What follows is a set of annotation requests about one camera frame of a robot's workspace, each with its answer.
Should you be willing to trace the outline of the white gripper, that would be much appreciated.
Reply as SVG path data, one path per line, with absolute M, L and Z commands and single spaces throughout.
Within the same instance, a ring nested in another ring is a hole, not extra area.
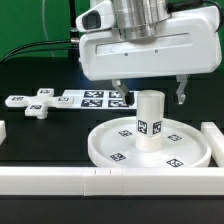
M 186 100 L 187 74 L 211 73 L 221 63 L 216 7 L 176 12 L 157 25 L 157 35 L 133 41 L 119 31 L 92 32 L 80 39 L 80 62 L 90 80 L 113 80 L 124 104 L 134 103 L 134 93 L 120 79 L 177 75 L 174 102 Z

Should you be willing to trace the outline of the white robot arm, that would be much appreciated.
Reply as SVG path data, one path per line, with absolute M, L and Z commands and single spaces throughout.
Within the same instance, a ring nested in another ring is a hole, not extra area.
M 220 65 L 223 22 L 212 0 L 100 0 L 76 19 L 79 61 L 88 79 L 110 80 L 128 105 L 126 79 L 175 76 L 182 104 L 188 76 Z

